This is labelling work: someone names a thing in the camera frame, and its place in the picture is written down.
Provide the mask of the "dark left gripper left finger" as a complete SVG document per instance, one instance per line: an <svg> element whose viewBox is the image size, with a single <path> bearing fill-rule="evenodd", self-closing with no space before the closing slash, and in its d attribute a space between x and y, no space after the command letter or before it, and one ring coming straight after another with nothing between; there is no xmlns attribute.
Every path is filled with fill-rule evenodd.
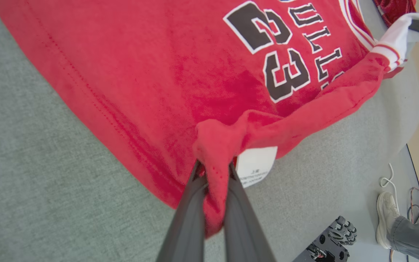
<svg viewBox="0 0 419 262"><path fill-rule="evenodd" d="M203 201L207 186L203 165L197 160L158 253L157 262L203 262Z"/></svg>

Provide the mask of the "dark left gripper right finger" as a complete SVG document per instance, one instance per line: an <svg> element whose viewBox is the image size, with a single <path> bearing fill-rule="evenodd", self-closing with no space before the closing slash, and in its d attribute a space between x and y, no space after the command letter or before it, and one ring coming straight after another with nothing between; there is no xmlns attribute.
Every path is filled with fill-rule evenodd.
<svg viewBox="0 0 419 262"><path fill-rule="evenodd" d="M228 193L223 225L226 261L275 262L275 256L238 177L234 163L230 163L228 171Z"/></svg>

